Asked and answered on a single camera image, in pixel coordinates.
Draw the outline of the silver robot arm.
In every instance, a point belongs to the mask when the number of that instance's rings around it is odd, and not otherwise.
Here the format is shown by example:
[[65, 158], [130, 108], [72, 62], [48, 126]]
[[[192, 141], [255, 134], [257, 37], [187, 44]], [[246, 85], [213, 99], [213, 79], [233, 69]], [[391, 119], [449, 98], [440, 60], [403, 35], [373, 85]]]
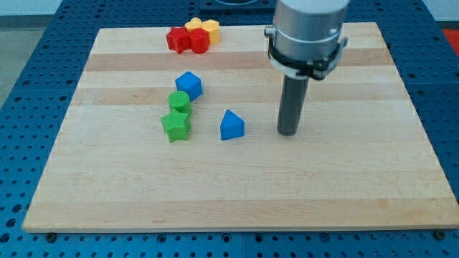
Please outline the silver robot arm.
[[347, 45], [340, 38], [349, 0], [278, 0], [265, 27], [271, 65], [295, 80], [323, 80]]

